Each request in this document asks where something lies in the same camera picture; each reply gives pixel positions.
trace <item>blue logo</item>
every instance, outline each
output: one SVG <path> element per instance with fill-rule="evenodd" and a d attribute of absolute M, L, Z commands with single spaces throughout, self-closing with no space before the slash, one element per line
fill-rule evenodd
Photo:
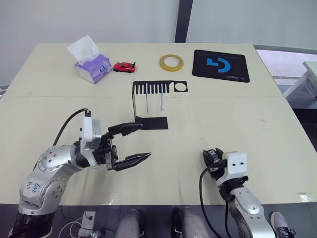
<path fill-rule="evenodd" d="M 104 65 L 100 66 L 100 72 L 104 71 L 106 69 L 106 67 Z"/>
<path fill-rule="evenodd" d="M 224 68 L 219 68 L 218 69 L 218 73 L 226 73 L 226 72 L 228 72 L 231 69 L 231 64 L 228 61 L 226 61 L 225 59 L 218 58 L 217 60 L 219 62 L 224 63 Z M 218 63 L 217 62 L 212 62 L 212 59 L 210 59 L 210 58 L 207 58 L 207 65 L 218 67 Z"/>

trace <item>gray pants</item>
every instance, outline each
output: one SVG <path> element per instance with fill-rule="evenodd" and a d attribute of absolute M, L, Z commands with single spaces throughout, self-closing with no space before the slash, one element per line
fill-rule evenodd
<path fill-rule="evenodd" d="M 189 208 L 181 209 L 183 238 L 210 238 L 202 218 Z M 140 238 L 139 212 L 131 210 L 119 222 L 115 238 Z"/>
<path fill-rule="evenodd" d="M 135 209 L 120 220 L 115 238 L 140 238 L 139 212 Z"/>

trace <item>black mouse pad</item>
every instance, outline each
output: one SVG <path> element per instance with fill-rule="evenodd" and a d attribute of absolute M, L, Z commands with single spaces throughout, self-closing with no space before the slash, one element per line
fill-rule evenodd
<path fill-rule="evenodd" d="M 230 81 L 250 82 L 243 55 L 195 50 L 193 75 Z"/>

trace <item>white wall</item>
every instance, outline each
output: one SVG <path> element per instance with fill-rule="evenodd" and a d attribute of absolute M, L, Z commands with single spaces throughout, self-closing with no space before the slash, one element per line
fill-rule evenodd
<path fill-rule="evenodd" d="M 74 42 L 174 42 L 179 0 L 0 0 L 0 86 L 35 45 Z"/>
<path fill-rule="evenodd" d="M 317 0 L 194 0 L 187 42 L 317 49 Z"/>

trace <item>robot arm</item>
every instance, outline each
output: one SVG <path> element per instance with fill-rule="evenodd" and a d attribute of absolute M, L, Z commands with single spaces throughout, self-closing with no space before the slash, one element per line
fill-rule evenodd
<path fill-rule="evenodd" d="M 52 219 L 59 206 L 69 178 L 85 167 L 106 165 L 120 171 L 135 166 L 151 153 L 136 154 L 118 162 L 113 136 L 128 135 L 142 128 L 139 123 L 124 123 L 101 134 L 100 121 L 85 115 L 79 141 L 72 145 L 55 145 L 43 152 L 33 171 L 20 187 L 18 214 L 10 237 L 47 237 L 52 232 Z"/>
<path fill-rule="evenodd" d="M 229 211 L 234 218 L 241 238 L 275 238 L 264 217 L 261 202 L 243 186 L 248 180 L 247 155 L 240 152 L 223 153 L 220 149 L 203 151 L 209 173 L 216 179 L 221 197 L 229 202 Z"/>

